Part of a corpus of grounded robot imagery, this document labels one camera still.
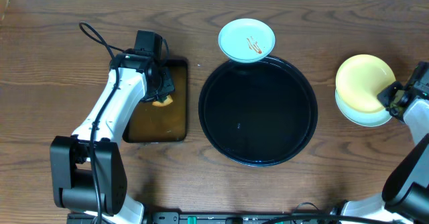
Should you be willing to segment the orange green scrub sponge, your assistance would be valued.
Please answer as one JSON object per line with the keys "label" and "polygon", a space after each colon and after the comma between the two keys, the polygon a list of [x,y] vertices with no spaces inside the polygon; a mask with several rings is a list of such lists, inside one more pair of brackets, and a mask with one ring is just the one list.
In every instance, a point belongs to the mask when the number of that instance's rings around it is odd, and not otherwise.
{"label": "orange green scrub sponge", "polygon": [[171,103],[173,103],[173,99],[172,99],[172,97],[171,97],[171,95],[167,95],[167,96],[165,96],[165,97],[162,97],[160,100],[158,100],[158,101],[154,101],[153,103],[152,103],[152,105],[154,106],[154,107],[166,107],[166,106],[168,106],[169,104],[171,104]]}

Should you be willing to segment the mint green plate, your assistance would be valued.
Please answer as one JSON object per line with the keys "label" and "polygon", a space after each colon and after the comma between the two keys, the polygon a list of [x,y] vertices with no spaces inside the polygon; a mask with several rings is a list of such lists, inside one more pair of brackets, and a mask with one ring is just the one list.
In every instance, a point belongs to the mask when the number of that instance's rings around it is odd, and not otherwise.
{"label": "mint green plate", "polygon": [[362,113],[349,107],[335,91],[335,101],[340,112],[350,121],[364,127],[378,127],[387,123],[391,119],[391,115],[386,111],[378,111],[376,113]]}

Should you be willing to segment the yellow plate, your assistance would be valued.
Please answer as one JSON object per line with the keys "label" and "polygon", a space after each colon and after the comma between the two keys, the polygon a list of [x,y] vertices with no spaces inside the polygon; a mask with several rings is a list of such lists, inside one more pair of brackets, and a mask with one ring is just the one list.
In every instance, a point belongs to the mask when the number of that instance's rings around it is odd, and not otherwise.
{"label": "yellow plate", "polygon": [[382,59],[369,54],[345,60],[336,74],[336,91],[352,109],[362,113],[384,110],[377,95],[396,81],[393,70]]}

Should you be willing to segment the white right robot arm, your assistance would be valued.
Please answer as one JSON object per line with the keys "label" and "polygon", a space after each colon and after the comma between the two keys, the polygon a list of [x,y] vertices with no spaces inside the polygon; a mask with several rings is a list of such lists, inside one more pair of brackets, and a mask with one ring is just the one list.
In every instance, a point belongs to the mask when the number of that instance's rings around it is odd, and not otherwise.
{"label": "white right robot arm", "polygon": [[379,93],[379,100],[412,134],[414,149],[390,174],[381,194],[349,201],[342,216],[378,221],[428,222],[428,81],[395,82]]}

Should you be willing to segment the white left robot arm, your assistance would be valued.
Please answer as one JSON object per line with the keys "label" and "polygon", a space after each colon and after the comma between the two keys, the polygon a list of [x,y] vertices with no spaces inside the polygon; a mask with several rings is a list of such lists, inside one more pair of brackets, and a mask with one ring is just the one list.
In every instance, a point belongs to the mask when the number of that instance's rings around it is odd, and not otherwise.
{"label": "white left robot arm", "polygon": [[50,146],[54,202],[82,211],[96,223],[141,223],[144,205],[127,194],[119,145],[139,102],[174,91],[158,53],[128,49],[112,59],[109,79],[84,122]]}

